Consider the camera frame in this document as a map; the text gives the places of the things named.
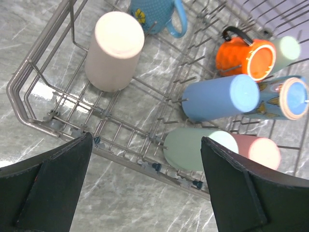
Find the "light blue floral mug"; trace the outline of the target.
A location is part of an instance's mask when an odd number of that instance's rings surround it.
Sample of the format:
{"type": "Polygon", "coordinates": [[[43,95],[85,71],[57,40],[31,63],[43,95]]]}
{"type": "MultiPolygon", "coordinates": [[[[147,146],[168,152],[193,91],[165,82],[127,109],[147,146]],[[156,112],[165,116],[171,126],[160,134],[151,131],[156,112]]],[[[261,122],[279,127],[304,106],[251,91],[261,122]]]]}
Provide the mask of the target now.
{"type": "Polygon", "coordinates": [[[187,17],[180,0],[132,0],[129,12],[146,33],[158,34],[167,29],[173,37],[181,38],[187,32],[187,17]],[[174,12],[180,19],[180,31],[172,23],[174,12]]]}

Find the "orange mug black handle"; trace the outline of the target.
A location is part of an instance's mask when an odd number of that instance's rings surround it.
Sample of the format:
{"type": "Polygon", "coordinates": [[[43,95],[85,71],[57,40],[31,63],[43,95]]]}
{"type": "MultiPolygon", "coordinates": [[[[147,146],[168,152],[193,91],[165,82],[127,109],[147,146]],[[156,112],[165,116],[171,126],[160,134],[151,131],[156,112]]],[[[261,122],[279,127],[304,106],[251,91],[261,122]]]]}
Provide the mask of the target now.
{"type": "Polygon", "coordinates": [[[215,58],[222,76],[247,74],[256,82],[264,80],[276,62],[276,48],[267,40],[252,39],[241,29],[228,26],[222,32],[224,42],[215,58]]]}

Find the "blue plastic cup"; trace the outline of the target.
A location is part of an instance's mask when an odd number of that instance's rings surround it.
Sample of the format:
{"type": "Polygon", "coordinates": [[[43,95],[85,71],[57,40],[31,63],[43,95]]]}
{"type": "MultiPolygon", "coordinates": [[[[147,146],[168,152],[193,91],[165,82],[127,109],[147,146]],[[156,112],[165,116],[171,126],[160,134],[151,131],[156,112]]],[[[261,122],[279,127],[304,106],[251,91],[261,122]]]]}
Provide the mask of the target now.
{"type": "Polygon", "coordinates": [[[260,100],[258,84],[246,74],[191,83],[182,108],[194,122],[211,121],[252,111],[260,100]]]}

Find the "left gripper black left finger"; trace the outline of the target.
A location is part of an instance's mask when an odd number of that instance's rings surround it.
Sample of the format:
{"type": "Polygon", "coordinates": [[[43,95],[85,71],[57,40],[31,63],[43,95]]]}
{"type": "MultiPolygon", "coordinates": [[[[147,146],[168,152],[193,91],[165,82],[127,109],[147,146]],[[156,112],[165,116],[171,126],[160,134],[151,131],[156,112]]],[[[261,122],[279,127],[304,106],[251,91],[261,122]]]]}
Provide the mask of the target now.
{"type": "Polygon", "coordinates": [[[90,133],[0,169],[2,232],[68,232],[93,148],[90,133]]]}

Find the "green plastic cup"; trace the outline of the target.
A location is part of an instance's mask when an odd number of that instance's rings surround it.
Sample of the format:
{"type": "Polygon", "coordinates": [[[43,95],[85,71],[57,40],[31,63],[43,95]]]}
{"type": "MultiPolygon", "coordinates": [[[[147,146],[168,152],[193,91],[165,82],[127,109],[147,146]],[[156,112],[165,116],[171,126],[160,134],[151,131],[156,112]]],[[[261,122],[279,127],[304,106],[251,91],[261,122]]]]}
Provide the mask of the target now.
{"type": "Polygon", "coordinates": [[[165,138],[165,159],[176,169],[194,172],[203,171],[200,153],[202,137],[210,137],[226,148],[236,153],[239,152],[234,137],[223,130],[176,128],[169,132],[165,138]]]}
{"type": "Polygon", "coordinates": [[[280,71],[296,61],[301,54],[301,46],[293,36],[283,36],[271,40],[276,49],[276,61],[269,75],[280,71]]]}

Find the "teal patterned mug yellow inside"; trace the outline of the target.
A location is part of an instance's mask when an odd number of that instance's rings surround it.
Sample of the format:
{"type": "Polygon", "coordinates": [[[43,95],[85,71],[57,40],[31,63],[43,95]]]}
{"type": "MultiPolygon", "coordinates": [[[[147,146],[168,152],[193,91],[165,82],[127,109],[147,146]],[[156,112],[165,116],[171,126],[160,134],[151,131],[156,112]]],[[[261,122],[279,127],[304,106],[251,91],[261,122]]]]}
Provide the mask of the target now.
{"type": "Polygon", "coordinates": [[[258,83],[260,100],[244,113],[254,119],[298,120],[309,110],[309,86],[304,77],[290,75],[258,83]]]}

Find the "pink plastic cup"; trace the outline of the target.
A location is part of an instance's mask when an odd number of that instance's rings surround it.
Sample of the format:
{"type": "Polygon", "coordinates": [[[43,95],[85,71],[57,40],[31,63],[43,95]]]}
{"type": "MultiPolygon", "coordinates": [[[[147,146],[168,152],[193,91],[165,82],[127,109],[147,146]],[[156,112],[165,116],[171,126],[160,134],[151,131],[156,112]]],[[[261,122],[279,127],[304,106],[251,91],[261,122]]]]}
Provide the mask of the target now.
{"type": "Polygon", "coordinates": [[[246,134],[231,134],[236,140],[241,156],[277,170],[281,162],[281,152],[275,142],[265,137],[246,134]]]}

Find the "beige plastic cup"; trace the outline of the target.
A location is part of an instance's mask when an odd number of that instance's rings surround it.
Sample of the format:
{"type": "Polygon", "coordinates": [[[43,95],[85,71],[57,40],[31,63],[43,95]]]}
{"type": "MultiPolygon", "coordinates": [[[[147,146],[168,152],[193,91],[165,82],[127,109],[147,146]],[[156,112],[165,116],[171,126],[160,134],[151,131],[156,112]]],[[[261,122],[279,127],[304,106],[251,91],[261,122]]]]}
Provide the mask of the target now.
{"type": "Polygon", "coordinates": [[[116,92],[133,79],[144,46],[141,25],[131,15],[112,11],[96,22],[85,60],[90,83],[105,92],[116,92]]]}

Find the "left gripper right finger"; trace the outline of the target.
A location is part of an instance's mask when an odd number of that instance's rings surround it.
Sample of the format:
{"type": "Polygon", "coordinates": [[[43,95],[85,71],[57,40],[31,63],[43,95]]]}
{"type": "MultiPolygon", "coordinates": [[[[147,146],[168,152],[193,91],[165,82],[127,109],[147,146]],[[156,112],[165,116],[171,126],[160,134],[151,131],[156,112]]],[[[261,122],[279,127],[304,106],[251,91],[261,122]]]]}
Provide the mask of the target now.
{"type": "Polygon", "coordinates": [[[220,232],[307,232],[309,181],[247,159],[209,137],[201,157],[220,232]]]}

